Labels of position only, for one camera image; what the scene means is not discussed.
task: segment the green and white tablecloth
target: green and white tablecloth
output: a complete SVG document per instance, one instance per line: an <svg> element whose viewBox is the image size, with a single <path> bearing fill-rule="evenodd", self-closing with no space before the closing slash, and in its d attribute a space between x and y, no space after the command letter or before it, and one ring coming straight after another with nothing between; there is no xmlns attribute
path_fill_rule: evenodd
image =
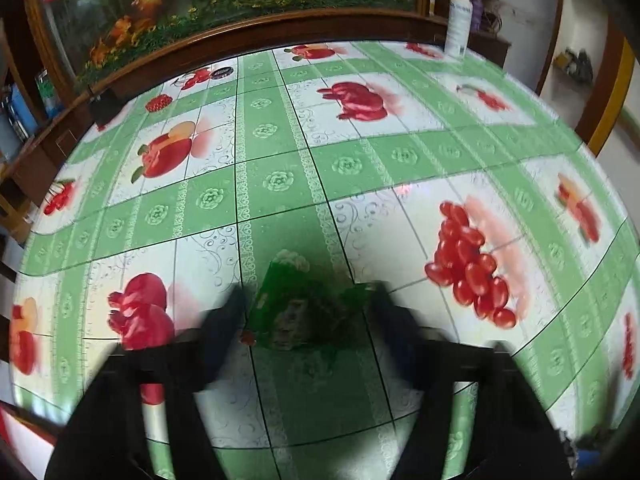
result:
<svg viewBox="0 0 640 480"><path fill-rule="evenodd" d="M529 89L472 52L456 62L405 43L299 45L205 69L92 126L60 171L17 280L34 347L12 339L20 405L68 419L120 340L108 298L136 276L161 280L180 330L284 258L337 284L385 280L421 325L455 341L506 340L571 437L600 422L615 381L620 423L640 377L638 236L590 151ZM152 102L166 106L149 113L159 94ZM427 279L446 201L484 233L512 328ZM389 476L420 395L365 319L360 332L364 344L331 363L234 345L223 377L198 394L229 478ZM464 463L474 386L455 395L446 478ZM163 409L145 405L146 425L172 478Z"/></svg>

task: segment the table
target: table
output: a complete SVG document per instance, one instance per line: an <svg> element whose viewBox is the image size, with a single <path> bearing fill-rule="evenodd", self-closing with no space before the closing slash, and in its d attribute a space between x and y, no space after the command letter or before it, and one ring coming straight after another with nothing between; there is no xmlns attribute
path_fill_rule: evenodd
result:
<svg viewBox="0 0 640 480"><path fill-rule="evenodd" d="M18 276L15 396L64 423L127 316L142 306L169 332L194 326L233 283L255 290L275 259L338 286L385 280L455 341L505 340L575 438L600 422L610 382L613 428L638 389L639 252L587 147L477 54L383 42L257 52L169 80L82 138ZM364 318L359 330L366 343L331 362L234 344L198 394L229 478L389 475L420 395ZM458 385L446 478L463 466L474 395ZM162 404L145 417L156 470L172 478Z"/></svg>

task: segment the green packet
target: green packet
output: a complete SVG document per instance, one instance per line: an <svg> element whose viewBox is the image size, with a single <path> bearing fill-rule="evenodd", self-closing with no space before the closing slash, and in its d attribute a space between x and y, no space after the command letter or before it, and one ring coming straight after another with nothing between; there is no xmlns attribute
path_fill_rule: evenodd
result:
<svg viewBox="0 0 640 480"><path fill-rule="evenodd" d="M368 284L334 292L309 276L304 258L289 253L270 263L241 341L273 350L354 346L354 320L368 298Z"/></svg>

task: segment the spray bottle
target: spray bottle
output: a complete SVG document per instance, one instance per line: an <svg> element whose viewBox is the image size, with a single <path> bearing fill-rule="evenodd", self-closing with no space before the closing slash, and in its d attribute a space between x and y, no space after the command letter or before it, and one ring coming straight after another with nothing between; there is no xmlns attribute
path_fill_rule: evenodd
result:
<svg viewBox="0 0 640 480"><path fill-rule="evenodd" d="M459 59L464 57L466 44L469 41L471 15L473 5L471 0L451 0L449 6L449 27L444 52L448 56Z"/></svg>

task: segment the purple bottle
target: purple bottle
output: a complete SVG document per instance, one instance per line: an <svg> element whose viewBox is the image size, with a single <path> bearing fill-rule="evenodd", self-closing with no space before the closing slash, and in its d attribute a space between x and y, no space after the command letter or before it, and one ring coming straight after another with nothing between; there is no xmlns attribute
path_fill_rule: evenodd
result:
<svg viewBox="0 0 640 480"><path fill-rule="evenodd" d="M484 5L482 4L482 0L471 0L471 5L474 8L471 13L471 30L480 30Z"/></svg>

